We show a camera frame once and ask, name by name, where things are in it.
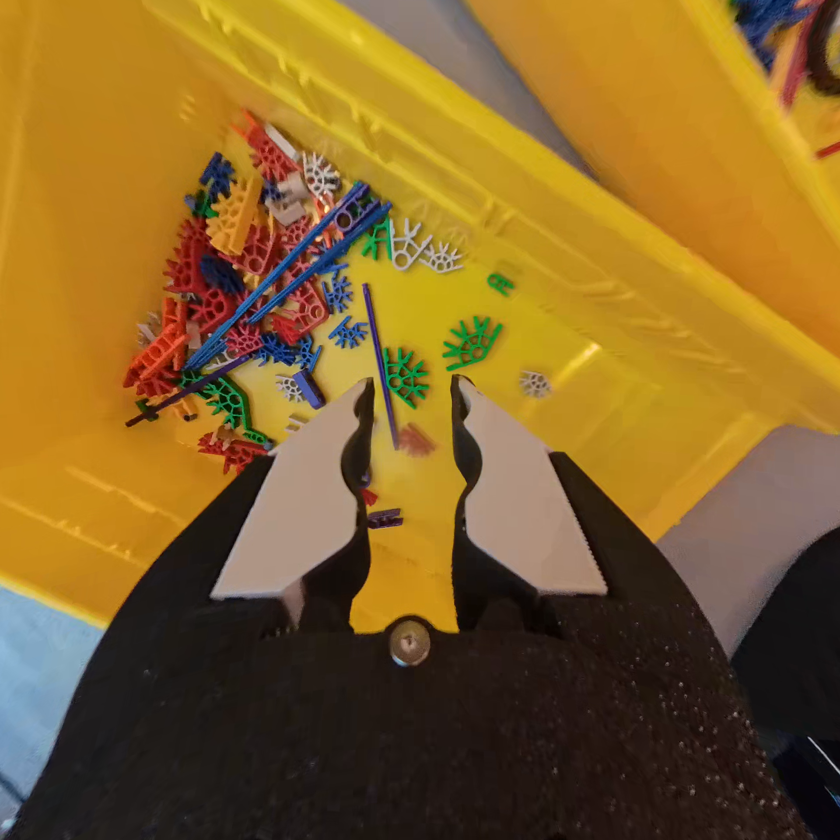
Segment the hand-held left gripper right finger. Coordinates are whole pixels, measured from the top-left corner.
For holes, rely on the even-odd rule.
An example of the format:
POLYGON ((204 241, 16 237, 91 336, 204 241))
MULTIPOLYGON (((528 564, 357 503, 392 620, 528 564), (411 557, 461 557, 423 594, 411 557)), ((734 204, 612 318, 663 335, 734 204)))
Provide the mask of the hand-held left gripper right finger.
POLYGON ((493 602, 531 627, 547 596, 606 596, 607 582, 552 462, 552 449, 454 374, 453 454, 465 481, 455 510, 451 580, 458 630, 493 602))

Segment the black mesh chair seat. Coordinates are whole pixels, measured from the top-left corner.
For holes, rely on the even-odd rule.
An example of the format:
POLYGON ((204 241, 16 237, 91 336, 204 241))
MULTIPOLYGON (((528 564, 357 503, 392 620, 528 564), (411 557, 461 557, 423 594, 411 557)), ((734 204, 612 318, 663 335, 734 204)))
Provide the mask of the black mesh chair seat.
POLYGON ((759 726, 839 740, 839 528, 793 562, 731 666, 759 726))

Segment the pile of toy pieces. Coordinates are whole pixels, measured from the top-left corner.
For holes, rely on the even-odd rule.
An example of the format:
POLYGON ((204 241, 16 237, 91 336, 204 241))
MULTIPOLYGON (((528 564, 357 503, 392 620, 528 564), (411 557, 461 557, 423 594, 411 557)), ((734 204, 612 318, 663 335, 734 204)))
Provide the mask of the pile of toy pieces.
POLYGON ((352 163, 345 179, 322 154, 270 137, 251 113, 240 133, 248 164, 222 152, 207 163, 168 258, 159 310, 139 325, 140 350, 123 385, 136 397, 137 433, 124 435, 143 472, 136 505, 197 504, 204 485, 184 464, 241 473, 347 386, 372 378, 375 427, 395 448, 425 457, 443 422, 443 388, 467 374, 530 432, 557 443, 560 405, 544 371, 524 370, 551 349, 545 320, 502 311, 503 273, 478 293, 467 235, 423 187, 428 168, 352 163))

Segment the heap of assorted toy pieces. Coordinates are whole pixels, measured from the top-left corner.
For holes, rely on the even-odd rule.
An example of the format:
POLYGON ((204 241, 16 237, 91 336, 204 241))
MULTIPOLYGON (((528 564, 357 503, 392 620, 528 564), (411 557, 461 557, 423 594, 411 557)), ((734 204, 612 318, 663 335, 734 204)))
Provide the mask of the heap of assorted toy pieces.
POLYGON ((838 160, 839 2, 729 2, 770 95, 817 161, 838 160))

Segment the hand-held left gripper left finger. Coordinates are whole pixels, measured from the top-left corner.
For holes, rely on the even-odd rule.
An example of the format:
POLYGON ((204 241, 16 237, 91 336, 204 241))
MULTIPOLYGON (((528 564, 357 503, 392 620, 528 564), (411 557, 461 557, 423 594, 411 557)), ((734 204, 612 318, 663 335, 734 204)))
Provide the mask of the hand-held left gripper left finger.
POLYGON ((255 501, 211 590, 215 601, 326 602, 349 624, 371 567, 361 478, 371 462, 375 383, 363 378, 271 454, 255 501))

